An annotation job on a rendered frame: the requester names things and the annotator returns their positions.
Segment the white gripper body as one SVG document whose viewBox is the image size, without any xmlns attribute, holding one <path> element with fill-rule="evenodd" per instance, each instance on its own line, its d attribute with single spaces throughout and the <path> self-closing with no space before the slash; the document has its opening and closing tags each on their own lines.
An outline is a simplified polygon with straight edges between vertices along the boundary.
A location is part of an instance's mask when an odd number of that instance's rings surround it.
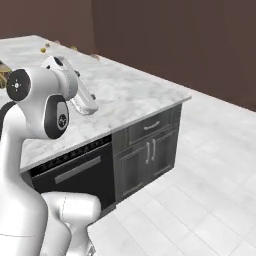
<svg viewBox="0 0 256 256">
<path fill-rule="evenodd" d="M 72 75 L 71 102 L 81 115 L 92 115 L 98 110 L 95 100 L 76 73 Z"/>
</svg>

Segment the dark grey cabinet door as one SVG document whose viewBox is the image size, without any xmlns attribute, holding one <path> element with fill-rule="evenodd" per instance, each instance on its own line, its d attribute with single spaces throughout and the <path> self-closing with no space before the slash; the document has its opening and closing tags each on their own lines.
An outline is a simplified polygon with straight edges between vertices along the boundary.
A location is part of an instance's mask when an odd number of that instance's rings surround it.
<svg viewBox="0 0 256 256">
<path fill-rule="evenodd" d="M 177 132 L 165 129 L 153 137 L 156 140 L 156 154 L 152 161 L 152 176 L 159 177 L 174 166 Z"/>
<path fill-rule="evenodd" d="M 139 190 L 146 180 L 146 140 L 126 149 L 119 157 L 120 196 L 126 198 Z"/>
</svg>

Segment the dark grey drawer front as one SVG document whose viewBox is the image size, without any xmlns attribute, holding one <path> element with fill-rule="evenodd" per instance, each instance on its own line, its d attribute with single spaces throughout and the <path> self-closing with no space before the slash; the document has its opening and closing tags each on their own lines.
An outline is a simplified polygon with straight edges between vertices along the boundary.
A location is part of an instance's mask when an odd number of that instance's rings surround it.
<svg viewBox="0 0 256 256">
<path fill-rule="evenodd" d="M 129 144 L 132 145 L 147 136 L 158 132 L 171 123 L 171 111 L 167 110 L 146 118 L 128 128 Z"/>
</svg>

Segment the black dishwasher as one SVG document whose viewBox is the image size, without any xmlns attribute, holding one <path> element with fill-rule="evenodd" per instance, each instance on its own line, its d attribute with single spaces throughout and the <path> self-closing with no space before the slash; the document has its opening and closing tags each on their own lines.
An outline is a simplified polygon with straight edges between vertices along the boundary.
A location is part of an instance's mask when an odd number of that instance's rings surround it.
<svg viewBox="0 0 256 256">
<path fill-rule="evenodd" d="M 101 162 L 59 184 L 54 178 L 96 157 Z M 44 192 L 75 192 L 95 195 L 103 210 L 115 202 L 112 136 L 108 135 L 51 159 L 29 170 L 34 188 Z"/>
</svg>

